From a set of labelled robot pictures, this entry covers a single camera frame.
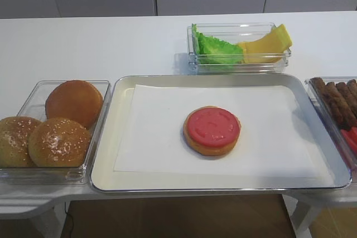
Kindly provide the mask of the red tomato slice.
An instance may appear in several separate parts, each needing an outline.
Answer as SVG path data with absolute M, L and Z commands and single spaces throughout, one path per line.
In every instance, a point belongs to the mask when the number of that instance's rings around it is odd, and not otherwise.
M 240 134 L 240 121 L 231 112 L 218 107 L 203 107 L 187 119 L 186 130 L 192 140 L 207 147 L 223 147 Z

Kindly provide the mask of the silver metal tray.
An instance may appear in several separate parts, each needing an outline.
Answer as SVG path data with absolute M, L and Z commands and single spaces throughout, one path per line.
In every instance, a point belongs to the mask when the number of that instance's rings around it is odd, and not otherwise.
M 126 172 L 114 169 L 118 149 L 128 121 L 136 86 L 159 88 L 232 88 L 249 86 L 285 86 L 289 88 L 301 109 L 313 138 L 320 147 L 328 173 L 324 177 L 292 178 L 234 176 L 213 174 Z M 127 76 L 117 81 L 98 144 L 91 173 L 94 187 L 104 192 L 158 191 L 240 191 L 344 188 L 351 182 L 350 172 L 320 121 L 303 85 L 286 74 L 234 75 L 162 75 Z

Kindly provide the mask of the sesame bun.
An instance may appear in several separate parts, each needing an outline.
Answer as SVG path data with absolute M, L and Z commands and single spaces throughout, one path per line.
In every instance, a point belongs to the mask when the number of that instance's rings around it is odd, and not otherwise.
M 1 167 L 35 167 L 28 152 L 28 139 L 41 121 L 27 116 L 1 119 Z
M 90 141 L 90 132 L 81 124 L 51 118 L 31 133 L 28 153 L 38 167 L 78 167 L 85 159 Z

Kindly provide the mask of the brown meat patties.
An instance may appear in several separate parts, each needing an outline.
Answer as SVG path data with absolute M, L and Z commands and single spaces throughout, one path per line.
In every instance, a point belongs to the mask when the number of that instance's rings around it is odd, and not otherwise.
M 356 126 L 354 111 L 334 82 L 326 84 L 320 77 L 313 77 L 310 82 L 339 129 L 350 131 Z

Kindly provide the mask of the right sesame bun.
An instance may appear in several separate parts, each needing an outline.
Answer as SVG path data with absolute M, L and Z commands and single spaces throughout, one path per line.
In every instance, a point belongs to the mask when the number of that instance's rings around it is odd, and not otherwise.
M 85 159 L 90 141 L 90 132 L 81 124 L 51 118 L 31 133 L 28 153 L 38 167 L 78 167 Z

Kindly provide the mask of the yellow cheese slices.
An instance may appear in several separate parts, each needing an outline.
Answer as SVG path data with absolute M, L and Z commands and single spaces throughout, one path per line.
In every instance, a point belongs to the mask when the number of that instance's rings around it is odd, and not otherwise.
M 245 64 L 266 64 L 279 61 L 283 54 L 292 46 L 292 40 L 284 24 L 275 27 L 264 37 L 251 42 L 237 44 L 243 51 Z

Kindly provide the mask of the plain orange bun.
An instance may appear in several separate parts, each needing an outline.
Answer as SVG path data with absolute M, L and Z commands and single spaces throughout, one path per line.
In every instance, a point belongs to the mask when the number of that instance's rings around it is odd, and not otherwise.
M 45 102 L 48 119 L 66 118 L 89 129 L 102 109 L 103 97 L 91 83 L 82 80 L 66 81 L 57 86 Z

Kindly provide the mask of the clear plastic bun container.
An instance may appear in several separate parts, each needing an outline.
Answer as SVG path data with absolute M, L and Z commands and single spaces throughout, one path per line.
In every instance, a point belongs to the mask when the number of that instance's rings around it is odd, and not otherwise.
M 63 82 L 61 80 L 39 81 L 17 115 L 45 121 L 45 101 L 50 93 Z M 99 113 L 99 118 L 89 129 L 91 141 L 83 163 L 79 167 L 2 167 L 1 182 L 23 185 L 82 185 L 87 183 L 111 101 L 111 84 L 109 81 L 89 80 L 88 82 L 99 90 L 104 104 Z

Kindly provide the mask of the clear meat container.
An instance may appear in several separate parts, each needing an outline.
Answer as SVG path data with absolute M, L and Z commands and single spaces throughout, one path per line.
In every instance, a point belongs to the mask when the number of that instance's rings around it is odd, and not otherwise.
M 330 112 L 319 96 L 318 92 L 310 79 L 305 80 L 307 87 L 307 95 L 312 102 L 320 121 L 324 125 L 326 132 L 329 134 L 330 139 L 334 143 L 334 151 L 338 152 L 340 158 L 345 162 L 350 172 L 351 183 L 356 183 L 356 154 L 351 150 L 347 141 L 343 137 L 341 130 L 337 127 L 337 124 L 333 120 Z

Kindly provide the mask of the red tomato slices in container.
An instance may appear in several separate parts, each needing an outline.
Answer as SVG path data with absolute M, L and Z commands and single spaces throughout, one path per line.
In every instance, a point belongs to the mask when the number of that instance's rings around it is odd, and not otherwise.
M 342 129 L 341 133 L 342 136 L 345 138 L 347 144 L 349 145 L 350 149 L 356 154 L 356 127 L 352 127 L 350 130 Z

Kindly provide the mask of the left sesame bun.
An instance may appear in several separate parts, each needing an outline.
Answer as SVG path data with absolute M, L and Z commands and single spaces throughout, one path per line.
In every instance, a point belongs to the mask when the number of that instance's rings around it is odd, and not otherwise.
M 1 119 L 1 167 L 35 167 L 28 152 L 28 139 L 41 121 L 27 116 Z

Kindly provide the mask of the white paper sheet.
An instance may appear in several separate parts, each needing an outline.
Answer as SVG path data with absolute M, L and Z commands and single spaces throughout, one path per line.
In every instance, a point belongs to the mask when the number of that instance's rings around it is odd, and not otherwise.
M 183 139 L 186 117 L 203 106 L 223 108 L 241 123 L 236 146 L 223 157 L 204 157 Z M 300 106 L 285 86 L 136 86 L 114 169 L 292 178 L 328 173 Z

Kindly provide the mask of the green lettuce leaf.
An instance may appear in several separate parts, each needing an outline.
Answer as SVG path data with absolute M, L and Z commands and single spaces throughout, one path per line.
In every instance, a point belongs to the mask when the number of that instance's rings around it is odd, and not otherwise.
M 199 64 L 234 65 L 243 63 L 243 49 L 237 45 L 220 40 L 214 36 L 205 36 L 192 24 L 192 34 L 196 42 Z

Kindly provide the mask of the clear lettuce cheese container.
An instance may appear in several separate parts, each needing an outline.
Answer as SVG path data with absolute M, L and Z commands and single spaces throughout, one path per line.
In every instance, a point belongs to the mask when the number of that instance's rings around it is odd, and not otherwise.
M 197 30 L 205 36 L 214 36 L 231 44 L 237 45 L 239 42 L 256 41 L 270 33 L 276 26 L 274 23 L 193 23 L 197 25 Z M 285 51 L 279 61 L 266 64 L 242 64 L 221 65 L 221 64 L 199 64 L 199 56 L 196 53 L 196 42 L 192 34 L 192 24 L 187 28 L 188 43 L 188 64 L 189 68 L 196 74 L 237 74 L 237 73 L 282 73 L 288 66 L 288 59 L 291 56 L 291 47 Z

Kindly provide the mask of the bottom bun on tray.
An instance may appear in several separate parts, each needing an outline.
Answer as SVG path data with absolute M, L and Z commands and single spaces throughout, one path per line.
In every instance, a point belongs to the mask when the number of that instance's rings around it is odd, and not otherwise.
M 228 145 L 225 145 L 223 147 L 207 147 L 207 146 L 204 146 L 204 145 L 200 145 L 199 143 L 197 143 L 194 140 L 192 140 L 190 138 L 190 136 L 188 135 L 187 130 L 186 130 L 186 124 L 187 124 L 188 116 L 185 119 L 184 124 L 183 124 L 183 134 L 184 134 L 184 138 L 185 138 L 186 143 L 188 144 L 188 146 L 191 149 L 193 149 L 194 151 L 196 151 L 196 152 L 198 152 L 198 153 L 200 153 L 200 154 L 202 154 L 204 156 L 223 156 L 223 155 L 228 154 L 229 152 L 232 151 L 232 149 L 236 145 L 239 137 L 235 141 L 233 141 L 232 143 L 230 143 Z

